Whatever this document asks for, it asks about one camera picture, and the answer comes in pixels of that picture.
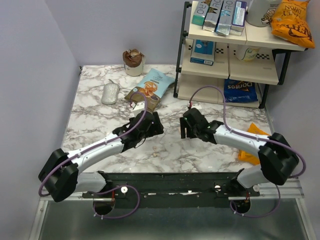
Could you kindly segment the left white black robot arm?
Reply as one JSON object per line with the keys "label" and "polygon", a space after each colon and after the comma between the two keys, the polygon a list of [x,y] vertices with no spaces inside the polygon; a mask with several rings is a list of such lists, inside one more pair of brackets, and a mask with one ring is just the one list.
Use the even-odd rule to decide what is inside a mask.
{"label": "left white black robot arm", "polygon": [[61,202],[77,192],[78,176],[92,165],[135,148],[142,140],[164,133],[157,112],[141,111],[129,123],[117,127],[105,138],[81,149],[54,150],[38,175],[41,197],[51,196]]}

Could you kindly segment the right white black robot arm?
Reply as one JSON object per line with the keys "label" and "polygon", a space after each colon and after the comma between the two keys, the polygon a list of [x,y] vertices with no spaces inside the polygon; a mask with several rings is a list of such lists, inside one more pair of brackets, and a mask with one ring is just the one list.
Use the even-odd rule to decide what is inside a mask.
{"label": "right white black robot arm", "polygon": [[282,186],[299,163],[298,156],[279,133],[253,134],[228,127],[221,121],[208,122],[196,108],[188,109],[180,120],[181,138],[198,138],[206,143],[226,145],[259,159],[259,164],[240,170],[230,183],[230,191],[241,196],[254,185]]}

